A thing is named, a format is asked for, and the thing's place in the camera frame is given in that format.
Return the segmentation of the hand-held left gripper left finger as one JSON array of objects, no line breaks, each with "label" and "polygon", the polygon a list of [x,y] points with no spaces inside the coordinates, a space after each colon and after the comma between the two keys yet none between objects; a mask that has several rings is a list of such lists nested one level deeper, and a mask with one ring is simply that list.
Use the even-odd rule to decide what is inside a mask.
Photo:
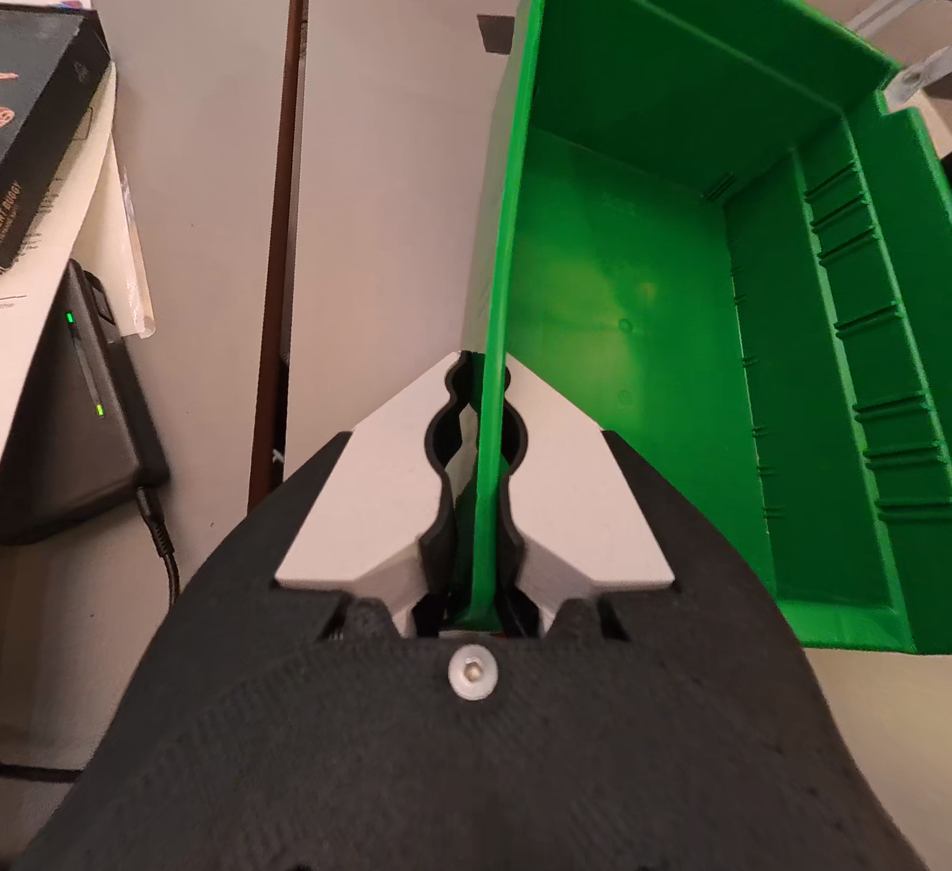
[{"label": "hand-held left gripper left finger", "polygon": [[452,352],[345,433],[280,587],[377,599],[401,635],[438,634],[475,464],[472,383],[472,353]]}]

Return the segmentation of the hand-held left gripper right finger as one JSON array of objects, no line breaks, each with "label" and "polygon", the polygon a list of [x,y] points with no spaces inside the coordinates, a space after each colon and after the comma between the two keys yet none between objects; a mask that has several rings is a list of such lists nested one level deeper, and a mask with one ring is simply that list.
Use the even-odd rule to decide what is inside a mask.
[{"label": "hand-held left gripper right finger", "polygon": [[516,535],[514,585],[541,631],[567,600],[670,588],[673,570],[606,432],[515,357],[506,368],[518,447],[500,500]]}]

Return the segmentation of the green plastic bin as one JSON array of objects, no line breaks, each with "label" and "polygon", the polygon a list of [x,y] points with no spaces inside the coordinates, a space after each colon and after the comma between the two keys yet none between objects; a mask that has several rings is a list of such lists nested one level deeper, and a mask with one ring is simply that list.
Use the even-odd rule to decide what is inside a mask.
[{"label": "green plastic bin", "polygon": [[513,356],[636,450],[801,644],[950,655],[950,183],[903,68],[800,0],[521,0],[463,344],[457,621],[516,607]]}]

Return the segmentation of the black power adapter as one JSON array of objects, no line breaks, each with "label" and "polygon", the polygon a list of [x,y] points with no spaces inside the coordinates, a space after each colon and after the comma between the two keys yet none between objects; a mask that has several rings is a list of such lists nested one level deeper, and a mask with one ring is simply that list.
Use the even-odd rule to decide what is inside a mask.
[{"label": "black power adapter", "polygon": [[70,259],[6,439],[1,543],[42,542],[170,477],[105,288]]}]

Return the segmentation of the printed instruction sheet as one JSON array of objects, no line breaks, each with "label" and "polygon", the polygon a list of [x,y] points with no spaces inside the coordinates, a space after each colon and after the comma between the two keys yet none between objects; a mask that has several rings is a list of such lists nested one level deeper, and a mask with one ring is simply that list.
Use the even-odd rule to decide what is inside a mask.
[{"label": "printed instruction sheet", "polygon": [[114,115],[116,87],[112,65],[77,126],[17,258],[2,275],[2,306],[16,302],[10,298],[15,287],[26,292],[48,287],[65,259],[72,258],[101,282],[120,334],[147,339],[155,331],[155,317],[132,197],[114,136],[103,130],[106,117]]}]

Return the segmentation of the black model kit box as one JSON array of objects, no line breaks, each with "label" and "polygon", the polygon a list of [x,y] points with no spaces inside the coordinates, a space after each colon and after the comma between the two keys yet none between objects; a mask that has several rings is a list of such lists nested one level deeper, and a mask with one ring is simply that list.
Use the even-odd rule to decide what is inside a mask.
[{"label": "black model kit box", "polygon": [[2,3],[2,271],[17,259],[111,61],[96,11]]}]

